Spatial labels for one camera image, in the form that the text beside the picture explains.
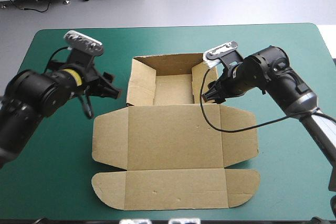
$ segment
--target robotic arm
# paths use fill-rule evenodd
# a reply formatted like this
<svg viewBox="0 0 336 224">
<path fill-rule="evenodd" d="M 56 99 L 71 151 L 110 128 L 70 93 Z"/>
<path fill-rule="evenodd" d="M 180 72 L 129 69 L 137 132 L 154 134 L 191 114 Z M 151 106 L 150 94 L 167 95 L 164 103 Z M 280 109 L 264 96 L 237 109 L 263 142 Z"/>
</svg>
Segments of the robotic arm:
<svg viewBox="0 0 336 224">
<path fill-rule="evenodd" d="M 7 85 L 0 109 L 0 168 L 20 154 L 42 119 L 68 100 L 77 97 L 91 119 L 91 95 L 117 99 L 121 94 L 112 75 L 95 69 L 94 58 L 104 52 L 101 42 L 73 30 L 64 39 L 70 50 L 66 62 L 50 60 L 46 70 L 51 72 L 25 70 Z"/>
<path fill-rule="evenodd" d="M 270 46 L 245 59 L 237 52 L 236 42 L 228 42 L 204 53 L 208 66 L 223 64 L 221 77 L 201 94 L 204 101 L 225 102 L 244 95 L 252 88 L 270 94 L 287 116 L 297 118 L 333 167 L 329 190 L 336 191 L 336 123 L 321 112 L 317 95 L 290 67 L 287 54 Z M 336 215 L 336 198 L 331 207 Z"/>
</svg>

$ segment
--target unfolded cardboard box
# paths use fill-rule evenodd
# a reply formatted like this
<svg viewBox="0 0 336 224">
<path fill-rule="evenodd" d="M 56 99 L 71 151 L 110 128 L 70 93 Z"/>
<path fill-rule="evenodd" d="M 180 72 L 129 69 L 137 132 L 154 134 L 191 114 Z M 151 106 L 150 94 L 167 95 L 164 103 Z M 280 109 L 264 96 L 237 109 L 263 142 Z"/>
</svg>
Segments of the unfolded cardboard box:
<svg viewBox="0 0 336 224">
<path fill-rule="evenodd" d="M 248 201 L 260 176 L 225 169 L 258 154 L 255 130 L 229 134 L 205 122 L 198 103 L 206 66 L 202 54 L 136 57 L 129 106 L 95 119 L 93 159 L 125 172 L 92 178 L 97 196 L 123 210 L 229 208 Z M 206 80 L 217 79 L 213 70 Z M 205 104 L 217 127 L 255 124 L 252 113 Z"/>
</svg>

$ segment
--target metal bracket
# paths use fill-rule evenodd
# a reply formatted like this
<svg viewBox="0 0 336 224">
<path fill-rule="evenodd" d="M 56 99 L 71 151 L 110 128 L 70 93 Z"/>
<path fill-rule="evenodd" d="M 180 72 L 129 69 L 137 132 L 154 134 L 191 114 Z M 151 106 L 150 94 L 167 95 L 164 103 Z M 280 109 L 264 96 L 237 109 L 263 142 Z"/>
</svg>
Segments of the metal bracket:
<svg viewBox="0 0 336 224">
<path fill-rule="evenodd" d="M 65 41 L 71 48 L 78 49 L 92 56 L 101 56 L 104 53 L 103 43 L 89 36 L 71 30 L 64 35 Z"/>
<path fill-rule="evenodd" d="M 152 224 L 149 219 L 123 219 L 119 221 L 119 224 Z"/>
<path fill-rule="evenodd" d="M 204 52 L 204 55 L 209 60 L 215 60 L 219 59 L 227 54 L 229 54 L 232 51 L 237 50 L 238 43 L 235 41 L 230 41 L 224 44 L 219 45 L 218 47 L 214 47 L 212 49 L 209 49 L 208 51 Z"/>
<path fill-rule="evenodd" d="M 168 224 L 201 224 L 201 219 L 199 218 L 178 218 L 170 219 Z"/>
</svg>

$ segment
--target cardboard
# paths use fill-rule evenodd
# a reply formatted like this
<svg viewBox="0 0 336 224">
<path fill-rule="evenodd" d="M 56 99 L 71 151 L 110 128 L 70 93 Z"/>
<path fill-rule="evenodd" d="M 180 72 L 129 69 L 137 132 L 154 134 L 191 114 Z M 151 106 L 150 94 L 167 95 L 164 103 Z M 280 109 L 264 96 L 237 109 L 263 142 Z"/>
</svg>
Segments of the cardboard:
<svg viewBox="0 0 336 224">
<path fill-rule="evenodd" d="M 188 77 L 178 80 L 189 82 Z M 217 127 L 255 124 L 250 112 L 219 104 L 204 108 Z M 215 131 L 199 104 L 130 106 L 94 122 L 93 159 L 127 170 L 92 178 L 97 196 L 110 207 L 228 208 L 248 201 L 259 186 L 257 171 L 224 169 L 258 154 L 256 130 Z"/>
<path fill-rule="evenodd" d="M 140 56 L 132 60 L 127 104 L 133 106 L 199 103 L 199 90 L 207 65 L 203 54 Z M 207 76 L 207 85 L 218 79 L 216 68 Z"/>
</svg>

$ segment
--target green table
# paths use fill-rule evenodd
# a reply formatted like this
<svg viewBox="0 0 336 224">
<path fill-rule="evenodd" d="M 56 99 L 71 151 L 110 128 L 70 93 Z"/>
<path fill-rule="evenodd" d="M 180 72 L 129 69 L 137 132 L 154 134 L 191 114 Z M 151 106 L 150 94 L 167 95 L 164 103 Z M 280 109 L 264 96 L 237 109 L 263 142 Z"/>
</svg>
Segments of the green table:
<svg viewBox="0 0 336 224">
<path fill-rule="evenodd" d="M 65 45 L 67 30 L 39 31 L 21 65 L 42 72 L 53 51 Z M 242 25 L 204 27 L 78 29 L 104 43 L 96 59 L 101 72 L 116 76 L 124 90 L 118 100 L 93 98 L 96 115 L 125 107 L 131 59 L 139 55 L 204 52 L 235 40 L 243 56 L 269 45 L 282 47 L 292 67 L 318 94 L 320 106 L 336 116 L 335 65 L 315 25 Z M 66 58 L 61 52 L 57 59 Z M 258 89 L 226 103 L 253 111 L 257 122 L 283 116 L 268 95 Z M 115 170 L 91 157 L 93 120 L 87 120 L 78 100 L 68 102 L 45 119 L 21 156 L 0 170 L 0 218 L 121 219 L 200 217 L 202 219 L 332 219 L 328 191 L 331 166 L 303 126 L 294 119 L 262 127 L 259 155 L 235 165 L 257 169 L 261 183 L 256 195 L 233 209 L 120 211 L 107 207 L 93 192 L 95 173 Z"/>
</svg>

